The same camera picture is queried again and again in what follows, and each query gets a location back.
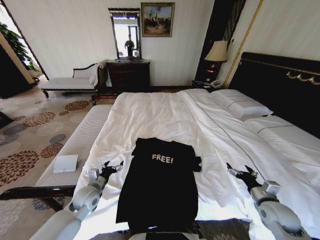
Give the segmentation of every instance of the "white pillow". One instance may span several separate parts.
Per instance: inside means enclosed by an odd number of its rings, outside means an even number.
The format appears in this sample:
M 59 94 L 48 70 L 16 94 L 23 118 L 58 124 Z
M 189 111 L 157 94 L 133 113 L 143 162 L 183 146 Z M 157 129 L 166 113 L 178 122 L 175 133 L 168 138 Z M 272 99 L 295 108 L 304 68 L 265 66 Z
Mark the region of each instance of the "white pillow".
M 89 78 L 89 83 L 93 86 L 98 84 L 98 66 L 99 65 L 97 63 L 93 66 L 93 71 Z
M 320 187 L 320 139 L 278 116 L 245 121 L 255 133 L 310 181 Z
M 273 113 L 266 106 L 234 89 L 213 91 L 211 95 L 238 119 L 244 116 L 262 116 Z

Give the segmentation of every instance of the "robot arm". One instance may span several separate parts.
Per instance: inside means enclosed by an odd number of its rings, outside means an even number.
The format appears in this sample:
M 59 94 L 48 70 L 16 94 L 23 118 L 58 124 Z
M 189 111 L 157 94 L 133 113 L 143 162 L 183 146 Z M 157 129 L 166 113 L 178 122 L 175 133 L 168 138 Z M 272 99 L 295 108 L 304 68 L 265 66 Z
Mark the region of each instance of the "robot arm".
M 228 172 L 243 180 L 254 200 L 262 223 L 272 232 L 276 240 L 311 240 L 301 226 L 298 216 L 287 206 L 281 204 L 276 196 L 280 185 L 275 181 L 256 181 L 257 172 L 245 166 L 248 172 L 238 171 L 227 163 Z
M 98 169 L 91 169 L 89 184 L 81 188 L 71 202 L 63 210 L 56 212 L 30 239 L 72 240 L 78 233 L 81 222 L 96 209 L 110 175 L 123 168 L 123 162 L 116 166 L 108 164 L 109 162 L 104 164 L 100 175 Z

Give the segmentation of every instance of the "painting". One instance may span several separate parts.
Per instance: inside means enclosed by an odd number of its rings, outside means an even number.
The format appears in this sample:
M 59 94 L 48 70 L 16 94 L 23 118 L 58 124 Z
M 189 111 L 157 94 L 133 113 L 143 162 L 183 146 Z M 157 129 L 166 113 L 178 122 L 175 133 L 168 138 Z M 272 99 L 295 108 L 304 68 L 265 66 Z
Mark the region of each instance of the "painting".
M 174 2 L 142 2 L 142 36 L 171 37 L 174 12 Z

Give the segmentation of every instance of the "potted plant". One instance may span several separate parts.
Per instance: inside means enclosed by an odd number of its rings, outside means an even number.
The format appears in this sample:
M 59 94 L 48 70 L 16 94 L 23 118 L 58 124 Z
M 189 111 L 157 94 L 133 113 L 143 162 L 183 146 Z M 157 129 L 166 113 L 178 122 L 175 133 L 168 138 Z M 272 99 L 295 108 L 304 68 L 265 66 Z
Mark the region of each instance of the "potted plant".
M 9 30 L 7 28 L 7 25 L 3 24 L 2 22 L 0 22 L 0 32 L 10 44 L 15 54 L 21 60 L 25 69 L 27 69 L 28 71 L 38 72 L 31 57 L 28 56 L 26 47 L 19 41 L 19 39 L 21 39 L 21 36 L 16 34 L 14 31 Z

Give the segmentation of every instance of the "mirror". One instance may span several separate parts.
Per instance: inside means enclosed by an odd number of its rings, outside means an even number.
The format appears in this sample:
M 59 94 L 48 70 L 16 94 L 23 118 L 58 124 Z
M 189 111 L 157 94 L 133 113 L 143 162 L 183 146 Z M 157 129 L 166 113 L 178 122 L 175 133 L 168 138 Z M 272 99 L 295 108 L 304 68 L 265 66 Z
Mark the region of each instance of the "mirror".
M 118 59 L 141 59 L 140 8 L 109 8 Z

